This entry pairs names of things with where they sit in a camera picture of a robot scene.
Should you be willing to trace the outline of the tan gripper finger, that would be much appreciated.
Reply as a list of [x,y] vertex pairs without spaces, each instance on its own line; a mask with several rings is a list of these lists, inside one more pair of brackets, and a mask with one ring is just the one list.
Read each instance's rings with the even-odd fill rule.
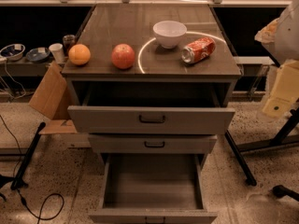
[[276,78],[262,113],[272,119],[283,116],[299,99],[299,61],[286,61],[276,72]]

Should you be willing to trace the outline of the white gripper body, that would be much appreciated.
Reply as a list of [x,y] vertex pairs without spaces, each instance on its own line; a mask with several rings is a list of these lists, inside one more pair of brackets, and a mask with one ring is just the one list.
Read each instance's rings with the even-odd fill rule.
[[254,39],[261,43],[272,43],[275,41],[275,35],[278,27],[278,19],[269,22],[262,30],[260,30]]

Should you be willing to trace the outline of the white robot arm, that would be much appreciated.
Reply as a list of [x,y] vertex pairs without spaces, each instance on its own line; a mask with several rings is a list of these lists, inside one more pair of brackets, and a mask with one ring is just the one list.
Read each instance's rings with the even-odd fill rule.
[[261,107],[262,114],[278,119],[299,98],[299,0],[292,0],[280,16],[260,30],[254,39],[273,48],[272,55],[280,55],[283,60]]

